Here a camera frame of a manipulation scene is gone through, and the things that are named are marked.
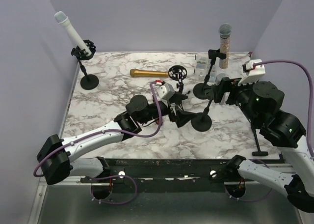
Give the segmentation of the grey microphone silver head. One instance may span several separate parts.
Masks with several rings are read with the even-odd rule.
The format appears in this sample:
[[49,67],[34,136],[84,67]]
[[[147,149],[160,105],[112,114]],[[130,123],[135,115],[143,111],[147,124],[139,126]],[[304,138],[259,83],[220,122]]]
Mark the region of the grey microphone silver head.
[[[225,77],[227,77],[227,75],[225,73],[218,74],[216,76],[216,78],[215,78],[215,84],[219,85],[220,82],[222,81],[222,79],[225,78]],[[222,100],[220,101],[219,105],[224,105],[225,101],[226,101],[226,96],[225,96],[225,93],[224,93],[223,96],[222,96]]]

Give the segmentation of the black round-base clip stand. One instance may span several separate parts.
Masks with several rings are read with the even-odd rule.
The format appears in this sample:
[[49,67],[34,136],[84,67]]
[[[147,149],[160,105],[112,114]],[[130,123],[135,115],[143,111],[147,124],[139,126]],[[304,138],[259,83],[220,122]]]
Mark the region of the black round-base clip stand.
[[208,50],[208,58],[206,61],[202,61],[199,59],[197,63],[199,64],[206,64],[206,69],[205,69],[205,77],[203,83],[198,83],[194,86],[193,88],[193,94],[196,98],[198,99],[206,99],[206,94],[205,94],[205,87],[208,86],[207,83],[209,82],[210,79],[210,73],[213,69],[213,66],[215,65],[216,59],[219,58],[220,60],[224,60],[226,58],[226,54],[221,53],[220,50]]

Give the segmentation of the black tripod shock-mount stand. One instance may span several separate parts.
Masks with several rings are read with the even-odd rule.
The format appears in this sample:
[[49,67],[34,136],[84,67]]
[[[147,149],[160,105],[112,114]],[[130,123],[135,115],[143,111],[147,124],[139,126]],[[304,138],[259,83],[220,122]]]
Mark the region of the black tripod shock-mount stand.
[[183,80],[187,77],[187,70],[181,65],[174,65],[168,70],[168,76],[178,82],[176,87],[182,93],[184,89]]

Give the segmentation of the glitter microphone silver head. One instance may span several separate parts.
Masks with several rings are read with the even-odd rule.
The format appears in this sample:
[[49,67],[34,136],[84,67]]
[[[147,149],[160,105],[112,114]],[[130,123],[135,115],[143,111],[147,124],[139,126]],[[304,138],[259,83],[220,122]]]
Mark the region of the glitter microphone silver head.
[[221,59],[219,62],[220,69],[227,69],[229,62],[229,49],[230,49],[230,35],[232,32],[232,27],[230,24],[225,23],[219,27],[220,36],[220,53],[225,54],[225,58]]

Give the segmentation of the gold microphone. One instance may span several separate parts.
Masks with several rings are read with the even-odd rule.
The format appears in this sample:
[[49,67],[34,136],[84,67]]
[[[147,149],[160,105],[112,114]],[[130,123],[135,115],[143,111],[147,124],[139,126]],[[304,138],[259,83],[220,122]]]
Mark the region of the gold microphone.
[[139,69],[131,69],[130,70],[131,77],[159,77],[159,78],[167,78],[169,77],[168,72],[163,71],[150,71],[150,70],[139,70]]

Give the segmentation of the white microphone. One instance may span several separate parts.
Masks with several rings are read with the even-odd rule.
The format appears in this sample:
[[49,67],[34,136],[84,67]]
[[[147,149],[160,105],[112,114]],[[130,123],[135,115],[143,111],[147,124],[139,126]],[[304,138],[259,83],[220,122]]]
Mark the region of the white microphone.
[[85,50],[84,52],[87,54],[87,56],[90,56],[92,54],[91,51],[72,26],[68,16],[64,12],[58,11],[55,13],[54,18],[58,22],[58,24],[66,30],[69,38],[74,43],[75,47],[78,46],[81,50]]

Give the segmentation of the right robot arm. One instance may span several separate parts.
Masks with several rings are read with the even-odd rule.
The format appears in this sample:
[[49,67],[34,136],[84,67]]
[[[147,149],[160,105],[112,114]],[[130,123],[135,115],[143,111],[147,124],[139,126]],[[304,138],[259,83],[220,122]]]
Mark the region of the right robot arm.
[[306,130],[300,120],[280,109],[284,93],[271,82],[240,85],[239,79],[223,78],[212,86],[215,103],[227,92],[228,105],[236,105],[253,127],[277,147],[292,165],[295,175],[271,170],[235,155],[225,166],[225,177],[236,181],[246,178],[257,181],[288,198],[299,210],[314,211],[314,158],[310,154]]

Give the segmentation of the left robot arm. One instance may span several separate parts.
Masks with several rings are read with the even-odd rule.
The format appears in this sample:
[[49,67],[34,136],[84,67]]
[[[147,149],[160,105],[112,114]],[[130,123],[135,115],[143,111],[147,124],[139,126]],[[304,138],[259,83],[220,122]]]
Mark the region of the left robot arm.
[[83,155],[112,143],[132,137],[155,136],[168,116],[177,127],[182,127],[196,117],[196,113],[172,109],[153,95],[153,103],[143,95],[136,95],[126,105],[126,111],[113,121],[87,133],[61,139],[57,134],[49,136],[38,152],[33,176],[44,177],[48,185],[54,185],[69,176],[88,176],[98,182],[108,179],[109,171],[100,157],[83,158]]

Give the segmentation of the clear plastic organizer box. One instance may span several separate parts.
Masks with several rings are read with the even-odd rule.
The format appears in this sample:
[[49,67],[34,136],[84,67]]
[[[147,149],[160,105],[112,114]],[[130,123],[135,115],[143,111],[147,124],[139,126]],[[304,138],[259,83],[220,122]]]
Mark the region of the clear plastic organizer box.
[[[210,69],[210,59],[208,59],[208,55],[205,53],[197,53],[195,55],[195,64],[193,76],[195,80],[204,80]],[[209,82],[214,83],[217,75],[217,67],[214,65],[210,72]]]

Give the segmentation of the black hex key tool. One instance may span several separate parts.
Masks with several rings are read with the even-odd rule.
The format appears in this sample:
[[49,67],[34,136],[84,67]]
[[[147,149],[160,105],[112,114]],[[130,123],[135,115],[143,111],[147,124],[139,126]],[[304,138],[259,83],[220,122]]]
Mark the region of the black hex key tool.
[[251,124],[251,131],[253,133],[254,140],[256,143],[256,147],[257,147],[257,150],[252,152],[252,156],[256,156],[256,157],[268,156],[267,151],[261,151],[260,144],[259,144],[258,137],[257,137],[256,128],[252,124]]

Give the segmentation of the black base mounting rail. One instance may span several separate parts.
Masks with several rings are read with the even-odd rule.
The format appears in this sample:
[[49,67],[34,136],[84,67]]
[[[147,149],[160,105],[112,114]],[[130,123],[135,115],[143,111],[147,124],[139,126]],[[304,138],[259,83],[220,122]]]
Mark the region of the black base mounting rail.
[[123,171],[140,193],[223,192],[240,183],[225,159],[105,159],[103,176]]

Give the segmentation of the aluminium extrusion rail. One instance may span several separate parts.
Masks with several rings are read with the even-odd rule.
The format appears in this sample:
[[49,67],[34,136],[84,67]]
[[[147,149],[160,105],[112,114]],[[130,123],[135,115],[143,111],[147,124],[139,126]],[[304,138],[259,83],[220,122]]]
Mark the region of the aluminium extrusion rail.
[[295,173],[294,168],[290,164],[267,164],[272,170],[283,172],[283,173]]

